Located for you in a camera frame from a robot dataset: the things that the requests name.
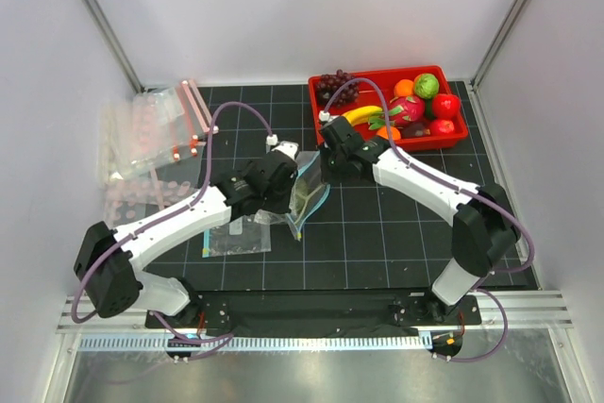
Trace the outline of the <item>green netted melon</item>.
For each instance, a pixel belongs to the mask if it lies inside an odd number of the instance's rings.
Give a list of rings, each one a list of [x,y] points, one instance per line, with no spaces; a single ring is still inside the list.
[[[300,174],[294,185],[293,213],[297,217],[306,216],[318,204],[324,189],[319,171],[309,168],[304,174]]]

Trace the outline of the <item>clear zip bag blue zipper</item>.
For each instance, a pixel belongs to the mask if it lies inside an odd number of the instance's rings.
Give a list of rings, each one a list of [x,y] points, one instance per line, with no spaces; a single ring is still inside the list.
[[[301,152],[296,163],[298,173],[291,193],[290,212],[285,218],[294,238],[300,241],[303,226],[326,202],[331,186],[322,179],[318,151]]]

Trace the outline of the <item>clear zip bag white label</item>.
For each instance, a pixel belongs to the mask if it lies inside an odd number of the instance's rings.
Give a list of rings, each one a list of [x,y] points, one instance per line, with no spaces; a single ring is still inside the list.
[[[255,215],[204,232],[203,258],[257,254],[271,251],[270,227]]]

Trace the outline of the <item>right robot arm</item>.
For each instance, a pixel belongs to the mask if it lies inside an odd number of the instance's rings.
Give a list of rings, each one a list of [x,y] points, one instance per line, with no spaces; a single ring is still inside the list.
[[[325,180],[374,182],[414,199],[451,226],[451,259],[421,304],[431,321],[448,323],[461,300],[521,238],[505,190],[446,175],[383,137],[365,140],[342,116],[323,124],[320,135]]]

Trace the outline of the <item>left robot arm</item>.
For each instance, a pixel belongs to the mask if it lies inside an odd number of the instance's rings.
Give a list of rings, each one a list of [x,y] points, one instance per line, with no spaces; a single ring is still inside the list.
[[[283,142],[242,170],[215,178],[172,207],[115,229],[90,226],[77,254],[74,272],[93,314],[114,317],[129,308],[157,311],[178,327],[196,323],[200,306],[192,290],[176,277],[146,272],[146,266],[190,238],[256,214],[289,212],[298,173],[296,143]]]

